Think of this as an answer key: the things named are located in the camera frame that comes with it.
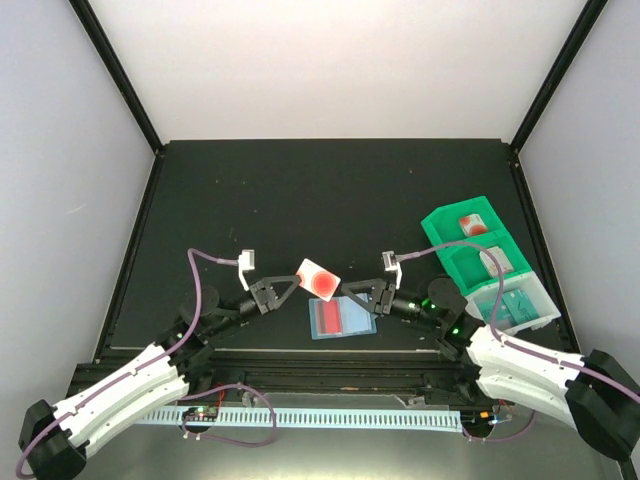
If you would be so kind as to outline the blue leather card holder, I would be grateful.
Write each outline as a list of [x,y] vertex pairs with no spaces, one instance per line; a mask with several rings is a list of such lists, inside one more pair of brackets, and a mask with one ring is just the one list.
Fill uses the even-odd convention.
[[359,307],[346,296],[334,297],[340,304],[343,332],[340,335],[320,336],[316,330],[315,307],[321,299],[310,299],[308,302],[311,338],[313,340],[328,340],[352,336],[373,335],[377,333],[376,316]]

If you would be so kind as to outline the red circle chip card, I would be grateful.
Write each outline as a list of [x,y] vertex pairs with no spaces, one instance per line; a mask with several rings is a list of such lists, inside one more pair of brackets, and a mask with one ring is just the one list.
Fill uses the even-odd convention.
[[325,302],[333,298],[341,282],[338,276],[308,258],[302,260],[296,275],[301,288]]

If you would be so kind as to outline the red card with stripe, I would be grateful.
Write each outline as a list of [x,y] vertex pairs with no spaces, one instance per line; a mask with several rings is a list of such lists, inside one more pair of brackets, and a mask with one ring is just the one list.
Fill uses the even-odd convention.
[[340,335],[343,332],[340,304],[337,299],[320,301],[316,305],[315,324],[320,336]]

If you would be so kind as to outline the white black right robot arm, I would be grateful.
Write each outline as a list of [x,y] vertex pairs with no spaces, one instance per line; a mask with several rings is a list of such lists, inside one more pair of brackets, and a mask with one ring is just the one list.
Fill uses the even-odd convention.
[[377,317],[426,327],[441,355],[471,365],[454,379],[461,400],[519,404],[574,428],[610,459],[630,459],[639,442],[639,385],[609,353],[567,353],[494,332],[467,312],[448,276],[432,280],[423,296],[381,278],[345,283],[341,292]]

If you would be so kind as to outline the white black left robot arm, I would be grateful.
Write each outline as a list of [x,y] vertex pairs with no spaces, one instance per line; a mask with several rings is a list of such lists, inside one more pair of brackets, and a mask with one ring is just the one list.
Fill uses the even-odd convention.
[[194,312],[140,354],[85,390],[25,412],[18,438],[19,479],[74,479],[88,459],[146,414],[174,401],[202,399],[214,388],[212,339],[223,330],[278,310],[298,276],[266,277],[225,306],[217,292],[195,287]]

